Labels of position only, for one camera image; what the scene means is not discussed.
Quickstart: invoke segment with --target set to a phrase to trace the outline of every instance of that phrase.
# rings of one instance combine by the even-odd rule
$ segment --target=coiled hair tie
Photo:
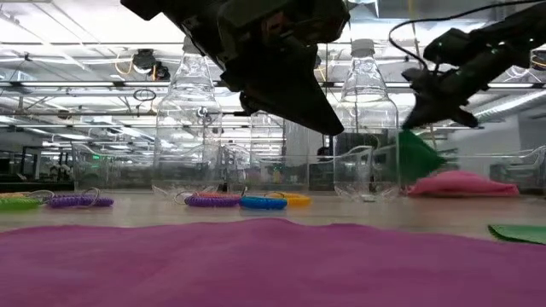
[[[206,196],[200,196],[198,194],[194,194],[192,196],[189,196],[184,200],[186,205],[188,206],[197,206],[197,207],[234,207],[239,204],[239,201],[241,200],[240,196],[217,196],[214,195],[212,197],[206,197]]]
[[[12,198],[25,198],[23,193],[0,193],[0,200]]]
[[[305,196],[302,194],[269,192],[269,193],[266,193],[264,196],[275,198],[275,199],[285,199],[288,202],[288,206],[291,206],[291,207],[305,207],[305,206],[309,206],[312,202],[311,197]]]
[[[95,191],[95,196],[88,196],[91,191]],[[47,200],[51,208],[90,208],[90,207],[109,207],[113,205],[113,199],[101,197],[101,190],[98,188],[88,188],[81,195],[53,195]]]
[[[286,199],[249,196],[241,198],[241,207],[247,209],[283,210],[287,205]]]
[[[0,199],[0,211],[23,211],[36,209],[43,202],[28,197]]]

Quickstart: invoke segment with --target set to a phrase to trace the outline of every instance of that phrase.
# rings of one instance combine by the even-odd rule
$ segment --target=table surface
[[[194,208],[151,193],[113,193],[113,208],[0,212],[0,231],[46,225],[142,227],[194,222],[230,222],[256,217],[286,218],[306,225],[357,223],[383,229],[465,235],[492,240],[490,223],[546,224],[546,200],[539,198],[407,199],[350,203],[312,194],[313,204],[286,211]]]

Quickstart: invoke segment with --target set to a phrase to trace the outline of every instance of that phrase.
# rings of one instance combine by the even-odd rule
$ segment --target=pink cloth
[[[0,234],[0,305],[543,306],[545,259],[546,246],[277,219],[43,227]]]
[[[514,184],[493,182],[469,171],[444,171],[422,178],[409,192],[409,196],[515,196],[520,192]]]

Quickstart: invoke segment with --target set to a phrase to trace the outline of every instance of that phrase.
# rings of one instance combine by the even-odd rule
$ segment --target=cable
[[[121,52],[119,52],[118,56],[116,56],[116,60],[119,60],[120,56],[121,56]],[[128,75],[128,74],[130,74],[132,72],[132,70],[133,70],[133,57],[134,57],[134,55],[131,56],[131,61],[129,63],[129,70],[127,72],[123,72],[123,71],[121,71],[121,69],[119,69],[117,61],[113,64],[113,66],[116,67],[116,71],[118,71],[118,73],[120,75],[126,76],[126,75]]]
[[[156,72],[157,72],[157,65],[154,64],[154,69],[152,70],[152,81],[155,81]]]
[[[534,55],[534,56],[531,58],[531,63],[535,64],[535,65],[538,66],[538,67],[544,67],[544,68],[546,68],[546,64],[543,64],[543,63],[541,63],[541,62],[537,62],[537,60],[535,60],[535,59],[537,59],[537,58],[540,59],[540,57],[538,57],[537,55]]]
[[[419,19],[419,20],[407,20],[405,22],[402,22],[402,23],[396,25],[395,27],[393,27],[393,29],[391,29],[391,31],[389,31],[389,43],[394,48],[396,48],[396,49],[404,52],[406,55],[409,55],[409,56],[413,57],[414,59],[418,60],[425,67],[425,69],[427,69],[427,63],[419,55],[414,54],[413,52],[407,50],[406,48],[404,48],[404,47],[400,46],[399,44],[397,44],[396,42],[394,42],[394,40],[392,39],[392,34],[394,33],[394,31],[396,31],[398,28],[400,28],[402,26],[415,24],[417,22],[447,21],[447,20],[453,20],[455,18],[463,17],[463,16],[466,16],[468,14],[477,13],[477,12],[480,12],[480,11],[483,11],[483,10],[486,10],[486,9],[500,8],[500,7],[505,7],[505,6],[511,6],[511,5],[517,5],[517,4],[526,4],[526,3],[540,3],[540,2],[543,2],[543,1],[544,0],[510,1],[510,2],[505,2],[505,3],[496,3],[496,4],[485,5],[483,7],[477,8],[477,9],[471,9],[471,10],[469,10],[467,12],[463,12],[463,13],[460,13],[460,14],[454,14],[454,15],[448,16],[448,17],[424,18],[424,19]]]

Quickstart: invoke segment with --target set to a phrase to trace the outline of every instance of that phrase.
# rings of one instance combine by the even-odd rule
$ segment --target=green cloth
[[[528,225],[489,225],[493,236],[499,240],[546,244],[546,227]]]
[[[442,166],[446,159],[409,130],[398,134],[402,184],[412,184]]]

